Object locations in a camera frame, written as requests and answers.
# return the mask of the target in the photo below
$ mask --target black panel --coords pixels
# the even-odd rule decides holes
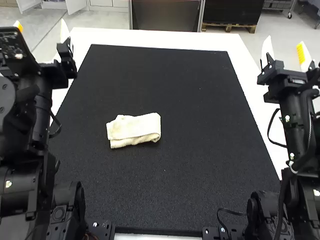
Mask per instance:
[[[157,143],[110,149],[107,122],[152,112]],[[217,226],[219,207],[244,212],[253,190],[278,189],[227,52],[93,45],[57,118],[56,179],[82,182],[88,218],[192,234]]]
[[[200,0],[133,0],[133,29],[197,32]]]
[[[256,25],[264,0],[206,0],[205,23]]]

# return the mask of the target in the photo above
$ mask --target cart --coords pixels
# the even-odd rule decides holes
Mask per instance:
[[[292,11],[295,7],[296,0],[265,0],[263,8],[264,10],[276,10],[283,12],[289,10],[288,19],[292,18]]]

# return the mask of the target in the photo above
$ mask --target white table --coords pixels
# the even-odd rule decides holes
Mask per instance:
[[[257,76],[260,74],[260,70],[238,34],[76,27],[73,28],[70,35],[74,44],[74,60],[77,69],[80,68],[91,44],[162,49],[227,51],[270,158],[278,176],[281,177],[281,169],[287,166],[285,163],[285,161],[288,160],[287,150],[285,148],[273,145],[269,142],[267,137],[267,128],[270,118],[275,108],[279,106],[264,102],[263,95],[268,91],[268,87],[257,85]],[[212,76],[212,80],[219,81],[219,79],[215,79],[215,76]],[[68,89],[59,89],[53,91],[52,112],[54,114],[58,112],[67,92]],[[285,143],[284,130],[281,122],[277,118],[274,119],[270,131],[270,138],[274,141]],[[139,238],[139,240],[144,240],[144,238],[156,238],[156,240],[162,240],[163,238],[167,239],[168,237],[133,234],[116,235],[117,240],[123,240],[123,238]],[[174,240],[180,238],[181,237],[170,237],[170,239]]]

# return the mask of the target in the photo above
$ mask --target metal bracket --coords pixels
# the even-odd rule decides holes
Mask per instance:
[[[226,229],[219,227],[204,227],[202,229],[202,240],[238,240],[244,237],[245,225],[226,225],[231,239],[229,239]]]
[[[114,240],[116,227],[110,220],[88,218],[86,222],[89,232],[94,234],[99,240]]]

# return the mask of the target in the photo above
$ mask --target folded towel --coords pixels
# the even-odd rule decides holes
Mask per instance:
[[[141,116],[118,115],[106,124],[112,149],[144,142],[157,142],[161,138],[161,117],[158,113]]]

